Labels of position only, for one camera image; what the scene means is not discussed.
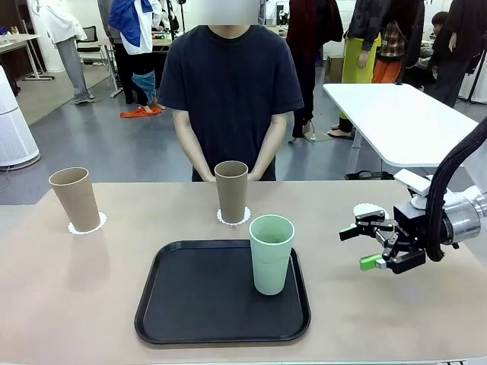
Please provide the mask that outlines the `white rounded table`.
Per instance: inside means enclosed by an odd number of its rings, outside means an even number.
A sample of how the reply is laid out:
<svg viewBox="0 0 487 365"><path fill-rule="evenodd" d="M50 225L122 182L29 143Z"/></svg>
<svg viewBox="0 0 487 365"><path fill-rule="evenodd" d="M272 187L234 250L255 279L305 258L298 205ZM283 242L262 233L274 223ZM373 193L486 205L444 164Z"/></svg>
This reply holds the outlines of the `white rounded table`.
<svg viewBox="0 0 487 365"><path fill-rule="evenodd" d="M360 171L363 141L388 166L432 171L477 126L408 84L324 84L323 89L355 127L346 174Z"/></svg>

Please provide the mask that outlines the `wooden desk with white legs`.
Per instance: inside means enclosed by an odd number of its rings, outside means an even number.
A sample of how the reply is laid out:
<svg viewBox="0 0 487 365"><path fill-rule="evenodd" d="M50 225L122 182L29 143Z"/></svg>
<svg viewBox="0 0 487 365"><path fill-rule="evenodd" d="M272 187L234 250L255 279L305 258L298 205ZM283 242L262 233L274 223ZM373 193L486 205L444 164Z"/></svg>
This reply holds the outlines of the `wooden desk with white legs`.
<svg viewBox="0 0 487 365"><path fill-rule="evenodd" d="M16 49L25 48L27 51L27 57L30 62L30 67L32 72L30 75L25 76L25 78L29 81L54 81L56 79L55 76L46 75L46 72L41 68L38 69L37 66L40 66L40 61L33 57L33 53L35 51L32 41L37 40L40 38L39 34L29 34L29 33L16 33L11 35L1 35L0 36L0 55L3 55L7 52L12 52Z"/></svg>

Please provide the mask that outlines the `cardboard box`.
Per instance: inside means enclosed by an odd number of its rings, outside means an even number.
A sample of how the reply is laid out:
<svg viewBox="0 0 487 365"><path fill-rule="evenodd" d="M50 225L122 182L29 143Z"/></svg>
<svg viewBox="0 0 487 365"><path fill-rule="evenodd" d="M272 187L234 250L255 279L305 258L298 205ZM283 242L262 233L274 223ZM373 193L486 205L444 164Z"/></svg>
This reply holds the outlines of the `cardboard box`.
<svg viewBox="0 0 487 365"><path fill-rule="evenodd" d="M342 82L343 56L328 56L326 59L324 81L339 84Z"/></svg>

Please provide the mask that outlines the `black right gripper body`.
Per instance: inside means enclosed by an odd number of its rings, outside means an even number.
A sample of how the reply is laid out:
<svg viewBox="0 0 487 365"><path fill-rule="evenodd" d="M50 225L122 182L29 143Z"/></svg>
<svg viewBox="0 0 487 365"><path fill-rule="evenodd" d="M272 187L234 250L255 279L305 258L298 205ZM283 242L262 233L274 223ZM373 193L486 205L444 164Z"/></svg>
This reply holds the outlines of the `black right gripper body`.
<svg viewBox="0 0 487 365"><path fill-rule="evenodd" d="M410 202L393 206L395 232L399 249L427 249L427 218L424 209L415 208Z"/></svg>

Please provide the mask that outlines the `person's left forearm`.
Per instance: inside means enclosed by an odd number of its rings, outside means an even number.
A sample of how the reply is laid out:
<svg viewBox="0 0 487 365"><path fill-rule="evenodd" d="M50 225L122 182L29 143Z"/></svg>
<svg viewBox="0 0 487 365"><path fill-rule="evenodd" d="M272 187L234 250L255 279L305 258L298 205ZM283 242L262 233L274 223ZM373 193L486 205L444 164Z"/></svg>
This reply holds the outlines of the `person's left forearm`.
<svg viewBox="0 0 487 365"><path fill-rule="evenodd" d="M271 162L274 160L282 140L285 137L287 121L287 113L272 116L253 169L267 170Z"/></svg>

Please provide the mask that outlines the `person in dark t-shirt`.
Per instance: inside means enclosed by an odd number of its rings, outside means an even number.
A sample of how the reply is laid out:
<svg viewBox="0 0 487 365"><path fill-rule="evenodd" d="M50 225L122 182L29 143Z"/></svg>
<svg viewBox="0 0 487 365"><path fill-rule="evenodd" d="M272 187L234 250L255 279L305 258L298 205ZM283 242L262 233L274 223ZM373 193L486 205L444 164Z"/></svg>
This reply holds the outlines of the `person in dark t-shirt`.
<svg viewBox="0 0 487 365"><path fill-rule="evenodd" d="M158 96L187 111L208 166L235 160L252 171L273 115L304 103L291 51L260 25L200 25L169 48ZM275 158L260 181L274 181Z"/></svg>

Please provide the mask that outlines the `black tripod pole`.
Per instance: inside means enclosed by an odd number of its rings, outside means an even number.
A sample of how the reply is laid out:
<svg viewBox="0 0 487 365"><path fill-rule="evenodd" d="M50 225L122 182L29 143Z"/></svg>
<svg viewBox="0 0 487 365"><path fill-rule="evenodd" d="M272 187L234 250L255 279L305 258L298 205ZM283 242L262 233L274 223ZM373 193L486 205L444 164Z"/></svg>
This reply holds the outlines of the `black tripod pole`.
<svg viewBox="0 0 487 365"><path fill-rule="evenodd" d="M179 6L180 18L178 18L176 15L172 1L175 1ZM186 32L186 23L183 11L183 6L186 4L186 1L187 0L162 0L162 3L166 5L165 14L167 15L167 30L169 30L172 40L177 38L180 34L184 34Z"/></svg>

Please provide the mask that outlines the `small mannequin in orange trousers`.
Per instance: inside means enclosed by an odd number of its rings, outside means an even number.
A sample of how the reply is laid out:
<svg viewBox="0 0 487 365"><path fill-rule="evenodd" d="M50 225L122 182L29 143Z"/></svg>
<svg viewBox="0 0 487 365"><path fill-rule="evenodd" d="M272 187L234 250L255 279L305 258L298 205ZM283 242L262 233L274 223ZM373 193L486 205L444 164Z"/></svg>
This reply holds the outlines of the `small mannequin in orange trousers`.
<svg viewBox="0 0 487 365"><path fill-rule="evenodd" d="M399 76L406 53L407 40L396 21L390 21L384 30L382 43L377 52L373 84L394 83Z"/></svg>

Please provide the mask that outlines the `brown tall cup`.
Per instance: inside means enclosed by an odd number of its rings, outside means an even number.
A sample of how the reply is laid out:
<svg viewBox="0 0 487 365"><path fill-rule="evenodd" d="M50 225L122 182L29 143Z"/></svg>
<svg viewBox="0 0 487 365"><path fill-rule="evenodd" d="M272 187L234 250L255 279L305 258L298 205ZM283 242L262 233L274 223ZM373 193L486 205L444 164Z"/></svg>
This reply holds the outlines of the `brown tall cup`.
<svg viewBox="0 0 487 365"><path fill-rule="evenodd" d="M215 179L221 218L225 223L237 224L244 219L248 167L229 160L215 166Z"/></svg>
<svg viewBox="0 0 487 365"><path fill-rule="evenodd" d="M84 167L60 170L49 178L69 221L78 232L88 232L100 225L89 171Z"/></svg>

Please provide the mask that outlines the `person in grey sweater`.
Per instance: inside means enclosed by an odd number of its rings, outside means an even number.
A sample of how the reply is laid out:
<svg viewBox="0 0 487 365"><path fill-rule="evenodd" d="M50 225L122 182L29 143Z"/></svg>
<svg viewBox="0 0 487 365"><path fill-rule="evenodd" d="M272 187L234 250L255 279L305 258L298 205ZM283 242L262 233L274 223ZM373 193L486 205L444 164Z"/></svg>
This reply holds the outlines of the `person in grey sweater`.
<svg viewBox="0 0 487 365"><path fill-rule="evenodd" d="M116 66L123 87L123 93L125 94L126 103L131 104L135 102L133 96L133 92L135 92L137 96L137 103L147 106L148 99L145 92L132 81L133 67L130 56L123 45L120 32L109 25L112 3L113 0L97 0L97 6L100 12L100 18L102 20L105 34L109 38L115 52Z"/></svg>

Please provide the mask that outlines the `seated person in grey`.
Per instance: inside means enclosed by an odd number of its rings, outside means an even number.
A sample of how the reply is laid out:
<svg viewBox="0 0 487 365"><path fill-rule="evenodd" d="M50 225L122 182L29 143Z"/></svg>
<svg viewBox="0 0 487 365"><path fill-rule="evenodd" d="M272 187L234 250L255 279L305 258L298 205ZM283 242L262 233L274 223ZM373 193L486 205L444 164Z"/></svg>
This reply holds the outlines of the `seated person in grey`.
<svg viewBox="0 0 487 365"><path fill-rule="evenodd" d="M431 19L434 42L429 47L422 47L415 65L405 70L403 77L405 84L426 90L436 82L439 62L445 54L445 49L448 48L448 32L443 29L448 15L447 11L440 11Z"/></svg>

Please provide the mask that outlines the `black plastic tray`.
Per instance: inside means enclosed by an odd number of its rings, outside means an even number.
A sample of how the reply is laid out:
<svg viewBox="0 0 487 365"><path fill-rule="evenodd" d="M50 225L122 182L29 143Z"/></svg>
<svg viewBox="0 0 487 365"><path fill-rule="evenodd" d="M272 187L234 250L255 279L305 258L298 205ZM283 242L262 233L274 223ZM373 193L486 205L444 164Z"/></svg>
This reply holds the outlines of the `black plastic tray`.
<svg viewBox="0 0 487 365"><path fill-rule="evenodd" d="M295 251L281 293L253 283L249 240L184 240L155 255L134 325L148 344L294 341L308 329L310 305Z"/></svg>

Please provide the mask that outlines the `mannequin in blue white jacket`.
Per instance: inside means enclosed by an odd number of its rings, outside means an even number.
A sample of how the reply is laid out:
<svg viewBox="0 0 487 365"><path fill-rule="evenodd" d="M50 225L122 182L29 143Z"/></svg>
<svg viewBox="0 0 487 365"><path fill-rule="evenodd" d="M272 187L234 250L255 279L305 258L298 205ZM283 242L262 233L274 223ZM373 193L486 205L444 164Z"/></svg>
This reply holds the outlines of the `mannequin in blue white jacket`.
<svg viewBox="0 0 487 365"><path fill-rule="evenodd" d="M109 25L120 32L125 50L133 67L132 81L145 92L147 106L164 107L159 104L155 85L154 61L152 57L152 29L160 25L162 5L159 0L113 0Z"/></svg>

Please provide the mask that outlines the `white paper doily coaster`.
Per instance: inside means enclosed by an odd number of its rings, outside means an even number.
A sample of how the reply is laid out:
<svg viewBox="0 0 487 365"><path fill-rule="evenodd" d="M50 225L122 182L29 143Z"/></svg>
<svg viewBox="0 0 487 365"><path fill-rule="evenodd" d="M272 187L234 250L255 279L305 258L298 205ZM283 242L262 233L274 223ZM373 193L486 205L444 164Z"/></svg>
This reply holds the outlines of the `white paper doily coaster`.
<svg viewBox="0 0 487 365"><path fill-rule="evenodd" d="M74 235L85 235L99 230L107 222L107 216L101 211L99 211L98 214L99 214L100 222L94 229L87 230L87 231L79 231L75 229L75 226L73 225L72 222L69 222L67 226L68 231Z"/></svg>
<svg viewBox="0 0 487 365"><path fill-rule="evenodd" d="M238 221L237 223L229 223L229 222L225 221L221 215L221 209L220 208L216 212L216 217L223 224L235 226L235 225L240 225L240 224L247 222L251 217L251 210L246 206L244 209L243 219L241 221Z"/></svg>
<svg viewBox="0 0 487 365"><path fill-rule="evenodd" d="M372 203L360 203L353 208L356 221L385 221L389 214L381 206Z"/></svg>

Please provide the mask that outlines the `black object on floor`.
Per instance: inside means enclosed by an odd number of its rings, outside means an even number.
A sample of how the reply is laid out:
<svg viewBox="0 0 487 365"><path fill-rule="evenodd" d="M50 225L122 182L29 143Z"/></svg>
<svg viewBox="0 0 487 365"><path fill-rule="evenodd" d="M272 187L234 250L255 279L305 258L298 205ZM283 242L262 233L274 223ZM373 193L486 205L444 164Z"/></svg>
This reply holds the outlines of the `black object on floor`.
<svg viewBox="0 0 487 365"><path fill-rule="evenodd" d="M346 180L394 180L393 174L387 171L368 171L361 170L356 173L347 173L345 175Z"/></svg>

